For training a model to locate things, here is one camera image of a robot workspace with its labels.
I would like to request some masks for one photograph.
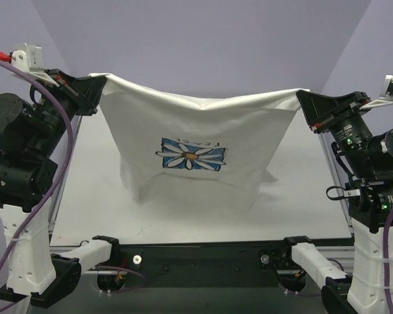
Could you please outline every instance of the white petal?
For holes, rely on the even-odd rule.
[[[163,147],[167,148],[168,150],[171,150],[173,152],[180,152],[180,153],[183,152],[180,148],[177,148],[177,147],[170,145],[170,144],[164,144]]]
[[[186,169],[188,169],[188,170],[191,170],[193,167],[192,167],[192,162],[188,159],[187,161],[186,161]]]
[[[184,145],[184,144],[182,144],[182,143],[179,143],[179,147],[182,148],[182,150],[183,150],[184,152],[189,152],[189,149],[186,147],[186,145]]]
[[[170,160],[170,161],[168,162],[167,166],[168,166],[168,167],[176,167],[177,165],[179,165],[179,164],[180,164],[182,161],[184,161],[184,160],[185,160],[184,157],[182,157],[182,158],[176,158],[176,159]]]
[[[212,166],[205,164],[202,160],[200,162],[198,160],[194,160],[194,163],[196,163],[198,166],[203,167],[204,169],[215,170]]]
[[[182,154],[180,152],[156,152],[157,155],[162,157],[180,157]]]
[[[202,148],[202,149],[198,149],[194,154],[202,155],[202,154],[206,154],[207,152],[210,152],[211,150],[212,148]]]
[[[198,159],[211,159],[217,157],[223,157],[223,155],[203,155],[203,156],[199,156]]]
[[[225,165],[225,162],[219,162],[218,160],[200,160],[201,162],[208,162],[210,164]]]

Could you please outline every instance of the white cloth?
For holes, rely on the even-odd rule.
[[[165,184],[169,176],[181,177],[190,194],[195,193],[192,179],[227,184],[227,197],[249,207],[300,108],[299,89],[204,99],[159,92],[112,74],[90,74],[98,75],[107,77],[100,109],[121,154],[122,181],[137,201],[145,199],[151,179],[167,175]],[[206,197],[215,197],[212,184],[208,193],[201,206]]]

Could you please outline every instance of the fabric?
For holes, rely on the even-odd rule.
[[[192,179],[227,184],[230,198],[244,196],[243,206],[250,206],[264,178],[275,180],[265,170],[300,109],[299,89],[204,99],[108,73],[90,76],[98,75],[107,77],[100,109],[121,154],[122,181],[136,201],[159,175],[190,186]]]

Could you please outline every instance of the red connector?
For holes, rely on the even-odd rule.
[[[0,60],[4,61],[4,62],[10,62],[11,61],[11,57],[7,54],[5,54],[4,52],[0,51]]]

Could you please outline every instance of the orange flower center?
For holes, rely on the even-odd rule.
[[[198,156],[196,154],[193,154],[192,152],[186,152],[185,154],[183,154],[183,157],[191,160],[198,159]]]

